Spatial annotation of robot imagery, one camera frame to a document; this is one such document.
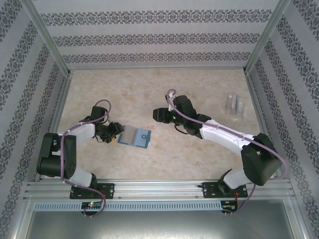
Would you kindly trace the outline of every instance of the marble-pattern surface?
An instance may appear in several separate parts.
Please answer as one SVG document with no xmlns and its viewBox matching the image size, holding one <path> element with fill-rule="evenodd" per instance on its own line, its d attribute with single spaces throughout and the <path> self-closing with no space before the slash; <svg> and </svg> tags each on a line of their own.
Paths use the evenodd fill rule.
<svg viewBox="0 0 319 239">
<path fill-rule="evenodd" d="M 243 70 L 121 69 L 75 71 L 59 131 L 89 115 L 100 99 L 112 103 L 110 120 L 152 131 L 147 149 L 89 139 L 77 162 L 98 178 L 217 179 L 242 167 L 240 156 L 218 143 L 184 135 L 173 124 L 154 121 L 153 109 L 168 107 L 168 89 L 187 95 L 196 111 L 235 130 L 258 134 L 259 127 Z M 245 98 L 242 119 L 225 114 L 227 93 Z"/>
</svg>

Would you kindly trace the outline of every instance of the purple cable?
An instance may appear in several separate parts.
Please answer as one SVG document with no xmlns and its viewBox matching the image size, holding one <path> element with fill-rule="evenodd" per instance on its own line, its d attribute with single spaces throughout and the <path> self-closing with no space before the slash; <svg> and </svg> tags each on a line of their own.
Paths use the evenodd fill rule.
<svg viewBox="0 0 319 239">
<path fill-rule="evenodd" d="M 65 180 L 64 180 L 64 147 L 63 147 L 63 145 L 64 145 L 64 138 L 66 137 L 66 135 L 67 135 L 70 131 L 72 131 L 72 130 L 74 130 L 74 129 L 76 129 L 76 128 L 82 126 L 82 125 L 86 125 L 86 124 L 89 124 L 89 123 L 97 122 L 97 121 L 102 120 L 102 119 L 104 119 L 105 117 L 108 116 L 108 114 L 109 114 L 109 112 L 111 111 L 111 108 L 112 108 L 111 102 L 110 102 L 109 100 L 100 100 L 100 101 L 98 101 L 94 106 L 96 106 L 98 103 L 100 103 L 100 102 L 102 102 L 102 101 L 106 101 L 106 102 L 109 103 L 109 105 L 110 105 L 109 110 L 105 113 L 105 115 L 103 115 L 102 117 L 100 117 L 100 118 L 98 118 L 98 119 L 94 119 L 94 120 L 91 120 L 91 121 L 88 121 L 88 122 L 79 123 L 79 124 L 77 124 L 77 125 L 71 127 L 70 129 L 68 129 L 66 132 L 64 132 L 63 135 L 62 135 L 62 137 L 61 137 L 61 156 L 60 156 L 60 158 L 61 158 L 60 178 L 61 178 L 61 180 L 62 180 L 63 182 L 65 182 L 66 184 L 69 184 L 69 185 L 71 185 L 71 186 L 78 187 L 78 188 L 83 188 L 83 189 L 87 189 L 87 190 L 90 190 L 90 191 L 92 191 L 92 192 L 98 193 L 98 194 L 100 194 L 100 195 L 102 196 L 102 199 L 103 199 L 103 202 L 104 202 L 102 208 L 101 208 L 96 214 L 89 216 L 90 218 L 96 217 L 97 215 L 99 215 L 100 213 L 103 212 L 103 210 L 105 209 L 105 206 L 106 206 L 106 198 L 105 198 L 105 196 L 103 195 L 103 193 L 101 193 L 101 192 L 98 191 L 98 190 L 95 190 L 95 189 L 89 188 L 89 187 L 84 187 L 84 186 L 76 185 L 76 184 L 74 184 L 74 183 L 71 183 L 71 182 L 69 182 L 69 181 L 65 181 Z M 86 208 L 84 209 L 83 214 L 84 214 L 85 217 L 87 217 L 88 215 L 85 214 L 85 211 L 86 211 Z"/>
<path fill-rule="evenodd" d="M 170 100 L 170 97 L 169 97 L 169 94 L 170 94 L 170 93 L 172 93 L 172 95 L 174 96 L 174 95 L 176 94 L 176 90 L 170 89 L 170 90 L 167 92 L 167 94 L 166 94 L 166 98 L 167 98 L 167 102 L 169 103 L 169 105 L 170 105 L 180 116 L 182 116 L 183 118 L 185 118 L 185 119 L 187 119 L 187 120 L 193 121 L 193 122 L 195 122 L 195 123 L 199 123 L 199 124 L 202 124 L 202 125 L 210 126 L 210 127 L 213 127 L 213 128 L 217 128 L 217 127 L 218 127 L 218 125 L 216 125 L 216 124 L 205 123 L 205 122 L 202 122 L 202 121 L 199 121 L 199 120 L 195 120 L 195 119 L 192 119 L 192 118 L 190 118 L 190 117 L 184 115 L 182 112 L 180 112 L 178 109 L 176 109 L 176 107 L 174 106 L 173 102 Z M 259 147 L 261 147 L 261 148 L 267 150 L 268 152 L 272 153 L 273 155 L 275 155 L 275 156 L 282 162 L 282 164 L 283 164 L 283 166 L 284 166 L 284 168 L 285 168 L 285 171 L 284 171 L 284 173 L 283 173 L 280 177 L 272 178 L 272 179 L 270 179 L 270 180 L 283 179 L 283 178 L 286 177 L 286 175 L 287 175 L 287 173 L 288 173 L 287 163 L 286 163 L 286 161 L 285 161 L 277 152 L 273 151 L 273 150 L 272 150 L 271 148 L 269 148 L 269 147 L 266 147 L 266 146 L 264 146 L 264 145 L 262 145 L 262 144 L 260 144 L 260 143 L 258 143 L 258 142 L 256 142 L 256 141 L 253 141 L 253 140 L 251 140 L 251 139 L 249 139 L 249 138 L 246 138 L 246 137 L 244 137 L 244 136 L 242 136 L 242 135 L 240 135 L 240 134 L 238 134 L 238 133 L 236 133 L 236 132 L 233 132 L 233 131 L 231 131 L 231 130 L 229 130 L 229 129 L 227 129 L 227 128 L 224 128 L 224 127 L 219 126 L 218 129 L 221 129 L 221 130 L 223 130 L 223 131 L 225 131 L 225 132 L 228 132 L 228 133 L 230 133 L 230 134 L 232 134 L 232 135 L 234 135 L 234 136 L 236 136 L 236 137 L 242 138 L 242 140 L 246 140 L 246 141 L 248 141 L 248 142 L 250 142 L 250 143 L 253 143 L 253 144 L 255 144 L 255 145 L 257 145 L 257 146 L 259 146 Z M 241 211 L 241 210 L 247 205 L 249 199 L 251 198 L 251 196 L 253 195 L 253 192 L 255 191 L 255 188 L 256 188 L 256 184 L 254 184 L 253 189 L 251 190 L 249 196 L 247 197 L 247 199 L 245 200 L 245 202 L 243 203 L 243 205 L 242 205 L 235 213 Z"/>
</svg>

